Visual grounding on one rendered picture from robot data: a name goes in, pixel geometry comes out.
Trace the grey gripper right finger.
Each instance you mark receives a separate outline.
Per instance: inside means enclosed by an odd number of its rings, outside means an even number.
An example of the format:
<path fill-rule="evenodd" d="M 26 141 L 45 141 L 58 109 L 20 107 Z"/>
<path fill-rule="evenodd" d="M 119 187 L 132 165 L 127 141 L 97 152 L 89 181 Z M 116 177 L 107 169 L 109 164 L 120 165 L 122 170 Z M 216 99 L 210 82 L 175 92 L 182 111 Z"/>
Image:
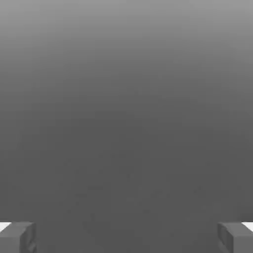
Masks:
<path fill-rule="evenodd" d="M 221 253 L 253 253 L 253 222 L 219 222 L 217 237 Z"/>

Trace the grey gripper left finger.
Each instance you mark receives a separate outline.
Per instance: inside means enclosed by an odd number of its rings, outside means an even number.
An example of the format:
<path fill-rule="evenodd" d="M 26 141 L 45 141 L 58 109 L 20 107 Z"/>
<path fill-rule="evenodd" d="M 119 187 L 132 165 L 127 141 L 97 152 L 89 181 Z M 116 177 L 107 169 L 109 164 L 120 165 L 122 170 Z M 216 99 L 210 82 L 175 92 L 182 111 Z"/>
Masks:
<path fill-rule="evenodd" d="M 0 222 L 0 253 L 37 253 L 34 222 Z"/>

